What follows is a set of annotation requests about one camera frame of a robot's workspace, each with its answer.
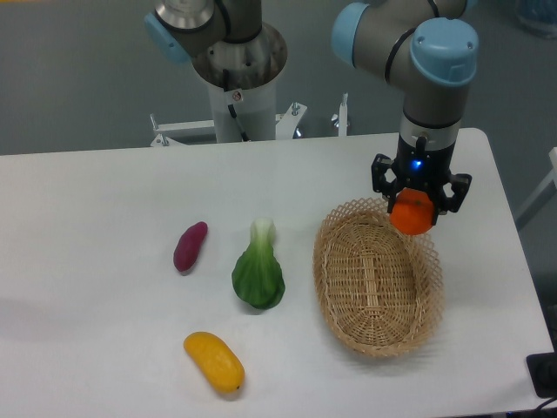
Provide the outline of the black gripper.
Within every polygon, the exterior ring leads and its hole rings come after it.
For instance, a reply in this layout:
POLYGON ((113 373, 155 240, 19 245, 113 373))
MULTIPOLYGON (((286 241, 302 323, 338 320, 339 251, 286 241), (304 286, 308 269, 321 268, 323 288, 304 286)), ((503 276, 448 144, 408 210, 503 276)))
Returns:
POLYGON ((467 173, 452 174, 450 164, 460 130, 460 121, 431 127, 402 115, 395 159, 377 154, 371 165, 372 188, 387 202, 391 213, 403 186, 422 192, 434 191, 432 225, 439 216, 457 213, 472 184, 467 173), (393 180, 386 174, 391 171, 393 180))

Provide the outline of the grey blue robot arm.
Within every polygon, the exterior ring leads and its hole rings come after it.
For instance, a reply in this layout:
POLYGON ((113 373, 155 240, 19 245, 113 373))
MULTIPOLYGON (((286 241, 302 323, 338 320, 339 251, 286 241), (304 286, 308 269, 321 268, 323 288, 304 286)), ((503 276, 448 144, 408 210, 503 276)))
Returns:
MULTIPOLYGON (((334 54, 404 93, 397 153, 378 155, 372 188, 392 223, 420 234, 457 212, 472 178, 450 163, 477 70, 479 39, 462 20, 468 1, 350 3, 332 27, 334 54)), ((159 1, 144 18, 171 61, 191 63, 211 93, 220 142, 278 137, 274 85, 288 50, 258 1, 159 1)))

